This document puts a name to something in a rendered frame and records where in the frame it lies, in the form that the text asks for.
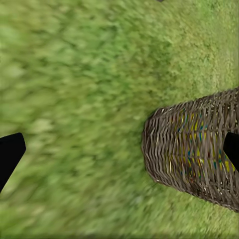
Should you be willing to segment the wicker basket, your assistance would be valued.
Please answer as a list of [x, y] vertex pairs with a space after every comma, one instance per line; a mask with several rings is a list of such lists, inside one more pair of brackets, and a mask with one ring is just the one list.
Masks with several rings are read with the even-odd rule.
[[[141, 149], [146, 172], [155, 183], [189, 193], [206, 202], [239, 213], [239, 172], [236, 168], [233, 171], [231, 160], [223, 150], [228, 132], [239, 134], [239, 86], [177, 105], [159, 107], [145, 122], [142, 132]], [[167, 157], [168, 147], [170, 164]], [[198, 148], [199, 156], [197, 156]], [[220, 150], [221, 158], [219, 158]], [[208, 160], [211, 163], [211, 170]], [[217, 171], [213, 160], [216, 161]], [[219, 161], [222, 162], [222, 171]], [[229, 162], [230, 173], [227, 171], [225, 161]]]

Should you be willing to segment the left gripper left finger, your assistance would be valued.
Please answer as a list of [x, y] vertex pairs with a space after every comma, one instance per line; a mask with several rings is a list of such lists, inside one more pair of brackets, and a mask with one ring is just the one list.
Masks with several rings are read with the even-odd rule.
[[0, 192], [26, 151], [21, 132], [0, 138]]

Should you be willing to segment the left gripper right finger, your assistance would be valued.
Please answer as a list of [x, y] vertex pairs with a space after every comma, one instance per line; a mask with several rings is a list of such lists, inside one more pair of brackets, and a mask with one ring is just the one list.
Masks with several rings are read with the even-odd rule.
[[239, 134], [228, 132], [224, 141], [223, 150], [239, 172]]

